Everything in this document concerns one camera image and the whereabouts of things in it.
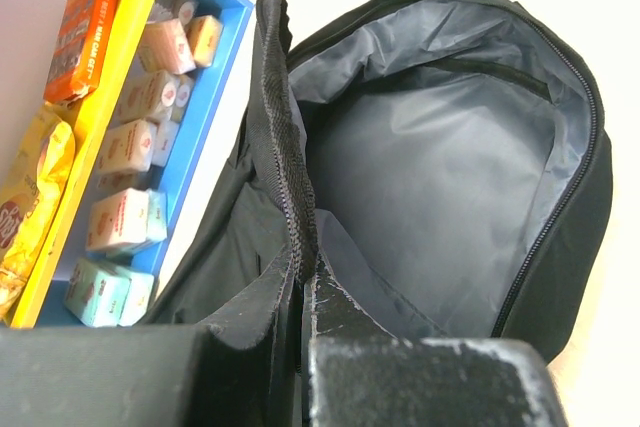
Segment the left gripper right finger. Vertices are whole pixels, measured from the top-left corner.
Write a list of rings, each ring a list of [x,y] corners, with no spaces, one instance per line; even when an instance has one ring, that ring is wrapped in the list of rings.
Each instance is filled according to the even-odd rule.
[[[520,341],[396,338],[324,260],[305,285],[305,426],[564,426],[546,365]]]

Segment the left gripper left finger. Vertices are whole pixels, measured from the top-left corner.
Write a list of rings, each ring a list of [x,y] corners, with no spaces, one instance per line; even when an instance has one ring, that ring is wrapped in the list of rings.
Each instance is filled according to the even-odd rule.
[[[191,325],[1,333],[5,426],[288,426],[296,312],[290,253]]]

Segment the black backpack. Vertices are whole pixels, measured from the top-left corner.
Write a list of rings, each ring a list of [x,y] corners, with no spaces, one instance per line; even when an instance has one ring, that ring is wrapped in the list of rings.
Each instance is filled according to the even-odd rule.
[[[612,203],[583,59],[510,0],[369,0],[298,44],[286,0],[255,12],[236,143],[145,322],[202,321],[282,265],[393,336],[554,359]]]

